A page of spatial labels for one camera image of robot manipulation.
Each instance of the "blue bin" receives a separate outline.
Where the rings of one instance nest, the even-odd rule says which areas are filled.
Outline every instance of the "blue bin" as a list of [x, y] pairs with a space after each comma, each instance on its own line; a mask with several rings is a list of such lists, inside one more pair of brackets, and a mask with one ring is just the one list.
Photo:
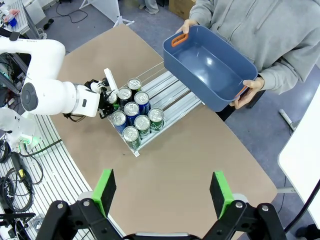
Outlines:
[[215, 112], [246, 90], [243, 80], [258, 75], [255, 65], [203, 26], [169, 37], [163, 50], [164, 67]]

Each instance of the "gray hoodie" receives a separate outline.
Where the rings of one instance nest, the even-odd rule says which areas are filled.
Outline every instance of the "gray hoodie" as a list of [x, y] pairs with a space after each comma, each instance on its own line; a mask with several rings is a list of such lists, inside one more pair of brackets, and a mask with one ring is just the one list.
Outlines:
[[251, 60], [263, 90], [304, 82], [320, 56], [320, 0], [197, 0], [190, 19]]

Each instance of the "can lid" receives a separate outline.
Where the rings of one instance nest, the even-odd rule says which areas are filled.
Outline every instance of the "can lid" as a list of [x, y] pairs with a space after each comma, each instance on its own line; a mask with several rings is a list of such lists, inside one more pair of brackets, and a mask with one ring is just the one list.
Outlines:
[[147, 116], [140, 115], [134, 120], [134, 126], [140, 131], [147, 130], [150, 127], [150, 119]]
[[146, 104], [149, 102], [149, 95], [145, 91], [139, 91], [134, 95], [134, 101], [139, 105]]
[[114, 92], [106, 91], [105, 92], [107, 95], [111, 93], [111, 95], [108, 97], [107, 101], [111, 104], [115, 103], [117, 101], [117, 95]]
[[162, 121], [164, 116], [164, 111], [162, 111], [160, 108], [152, 108], [148, 113], [149, 119], [155, 123]]
[[126, 140], [127, 142], [134, 142], [139, 137], [139, 132], [134, 126], [127, 126], [123, 130], [122, 135], [124, 140]]
[[128, 88], [137, 90], [141, 88], [141, 81], [138, 78], [132, 78], [128, 81]]
[[126, 115], [123, 111], [115, 111], [111, 115], [111, 122], [115, 126], [121, 126], [126, 122]]
[[127, 100], [131, 97], [131, 90], [127, 87], [123, 87], [119, 89], [118, 97], [122, 100]]
[[124, 113], [127, 116], [135, 116], [139, 113], [139, 105], [136, 104], [135, 102], [131, 101], [128, 102], [123, 109]]

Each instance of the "cardboard box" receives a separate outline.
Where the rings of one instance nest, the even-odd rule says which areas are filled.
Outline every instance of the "cardboard box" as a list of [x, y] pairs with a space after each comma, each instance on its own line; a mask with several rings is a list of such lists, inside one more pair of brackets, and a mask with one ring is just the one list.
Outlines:
[[196, 4], [196, 0], [170, 0], [169, 10], [186, 20], [189, 18], [191, 8]]

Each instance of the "brown table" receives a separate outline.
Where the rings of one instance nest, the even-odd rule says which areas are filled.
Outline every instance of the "brown table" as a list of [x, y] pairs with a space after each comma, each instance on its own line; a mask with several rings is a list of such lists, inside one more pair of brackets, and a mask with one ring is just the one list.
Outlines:
[[[101, 80], [109, 68], [120, 87], [162, 61], [120, 25], [68, 54], [58, 79], [83, 84]], [[202, 104], [144, 147], [139, 157], [107, 119], [73, 123], [60, 114], [52, 120], [92, 188], [103, 169], [114, 169], [117, 190], [110, 214], [126, 234], [188, 232], [203, 237], [217, 220], [209, 192], [213, 171], [224, 171], [231, 190], [244, 194], [253, 206], [271, 202], [277, 193], [239, 139]]]

